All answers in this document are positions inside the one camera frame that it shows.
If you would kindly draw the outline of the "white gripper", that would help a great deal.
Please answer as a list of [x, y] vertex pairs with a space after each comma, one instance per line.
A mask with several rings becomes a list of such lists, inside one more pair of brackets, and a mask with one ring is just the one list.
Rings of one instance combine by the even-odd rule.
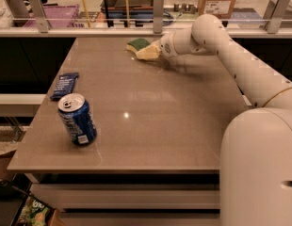
[[177, 55], [174, 48], [174, 33], [164, 35], [160, 40], [154, 40], [151, 45], [136, 52], [137, 59], [151, 60], [163, 57], [170, 58]]

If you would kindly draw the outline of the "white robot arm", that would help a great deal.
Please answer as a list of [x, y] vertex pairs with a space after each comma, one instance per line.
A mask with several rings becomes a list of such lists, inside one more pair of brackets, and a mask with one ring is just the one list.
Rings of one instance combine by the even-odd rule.
[[253, 105], [228, 125], [220, 152], [221, 226], [292, 226], [292, 82], [236, 43], [204, 14], [137, 58], [216, 55]]

